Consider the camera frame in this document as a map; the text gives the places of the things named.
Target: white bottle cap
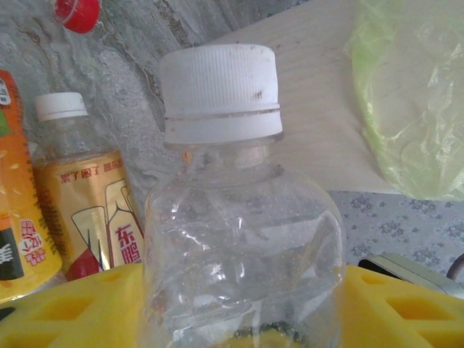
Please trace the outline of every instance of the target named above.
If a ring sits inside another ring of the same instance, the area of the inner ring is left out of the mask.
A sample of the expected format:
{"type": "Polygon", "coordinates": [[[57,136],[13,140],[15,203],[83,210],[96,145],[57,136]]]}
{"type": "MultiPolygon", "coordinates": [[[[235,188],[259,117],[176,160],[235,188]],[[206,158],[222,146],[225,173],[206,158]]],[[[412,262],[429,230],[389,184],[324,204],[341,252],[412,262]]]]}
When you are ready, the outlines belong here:
{"type": "Polygon", "coordinates": [[[268,47],[184,49],[161,61],[166,144],[246,141],[282,133],[276,56],[268,47]]]}
{"type": "Polygon", "coordinates": [[[79,93],[52,93],[36,98],[37,117],[40,122],[65,117],[88,116],[84,100],[79,93]]]}

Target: gray device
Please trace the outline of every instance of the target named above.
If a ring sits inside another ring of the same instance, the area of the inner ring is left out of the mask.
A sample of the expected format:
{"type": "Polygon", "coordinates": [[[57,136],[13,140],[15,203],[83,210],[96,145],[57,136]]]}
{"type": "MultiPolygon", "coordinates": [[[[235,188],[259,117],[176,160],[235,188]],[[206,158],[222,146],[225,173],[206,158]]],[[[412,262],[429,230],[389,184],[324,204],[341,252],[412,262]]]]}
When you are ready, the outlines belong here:
{"type": "Polygon", "coordinates": [[[464,299],[464,288],[460,284],[399,254],[365,257],[358,266],[464,299]]]}

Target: blue floral pattern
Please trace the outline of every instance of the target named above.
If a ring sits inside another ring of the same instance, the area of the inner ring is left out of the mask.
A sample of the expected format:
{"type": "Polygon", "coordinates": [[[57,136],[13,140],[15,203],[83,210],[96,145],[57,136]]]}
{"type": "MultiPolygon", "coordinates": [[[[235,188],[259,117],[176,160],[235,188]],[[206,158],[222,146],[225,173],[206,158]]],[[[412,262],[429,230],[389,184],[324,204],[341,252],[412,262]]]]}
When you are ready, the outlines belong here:
{"type": "MultiPolygon", "coordinates": [[[[332,192],[347,230],[348,262],[394,252],[446,274],[464,253],[464,202],[332,192]]],[[[464,285],[464,272],[458,280],[464,285]]]]}

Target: yellow bottle label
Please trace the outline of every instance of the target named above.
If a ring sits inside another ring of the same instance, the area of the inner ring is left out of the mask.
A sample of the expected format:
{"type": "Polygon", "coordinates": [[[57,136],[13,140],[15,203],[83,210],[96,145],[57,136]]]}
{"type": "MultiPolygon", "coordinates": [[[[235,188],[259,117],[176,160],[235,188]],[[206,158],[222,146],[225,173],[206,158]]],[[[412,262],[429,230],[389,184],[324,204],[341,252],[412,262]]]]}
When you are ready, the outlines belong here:
{"type": "Polygon", "coordinates": [[[143,233],[119,151],[34,169],[68,280],[141,262],[143,233]]]}
{"type": "Polygon", "coordinates": [[[34,291],[61,266],[37,202],[20,95],[0,70],[0,303],[34,291]]]}

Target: plastic bottle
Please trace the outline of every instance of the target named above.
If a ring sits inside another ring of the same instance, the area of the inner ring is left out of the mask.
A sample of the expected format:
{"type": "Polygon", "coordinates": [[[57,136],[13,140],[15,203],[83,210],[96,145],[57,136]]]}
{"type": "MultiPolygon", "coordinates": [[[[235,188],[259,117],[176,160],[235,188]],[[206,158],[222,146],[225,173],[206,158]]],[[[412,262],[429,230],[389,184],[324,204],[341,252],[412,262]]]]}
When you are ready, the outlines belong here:
{"type": "Polygon", "coordinates": [[[37,202],[22,103],[0,70],[0,304],[65,282],[37,202]]]}
{"type": "Polygon", "coordinates": [[[146,202],[143,348],[337,347],[344,231],[330,197],[268,160],[275,55],[203,46],[161,62],[184,169],[146,202]]]}
{"type": "Polygon", "coordinates": [[[53,18],[75,33],[88,33],[99,18],[99,0],[16,0],[1,5],[0,17],[13,14],[37,18],[53,18]]]}
{"type": "Polygon", "coordinates": [[[39,202],[68,280],[141,262],[143,234],[119,150],[97,132],[79,93],[36,99],[50,130],[33,156],[39,202]]]}

